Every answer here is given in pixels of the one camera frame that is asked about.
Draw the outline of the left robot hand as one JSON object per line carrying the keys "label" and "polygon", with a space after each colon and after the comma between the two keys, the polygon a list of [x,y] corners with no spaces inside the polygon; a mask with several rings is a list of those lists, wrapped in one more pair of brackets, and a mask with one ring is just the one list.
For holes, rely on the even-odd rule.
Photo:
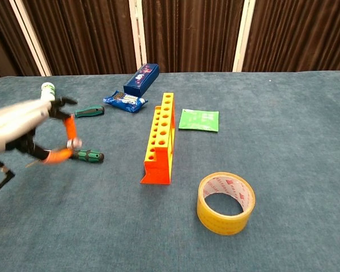
{"label": "left robot hand", "polygon": [[[68,97],[50,100],[26,100],[0,109],[0,154],[12,149],[27,153],[42,163],[63,162],[82,146],[77,136],[74,116],[60,110],[77,101]],[[66,128],[67,143],[57,150],[46,150],[33,141],[36,128],[49,117],[61,120]]]}

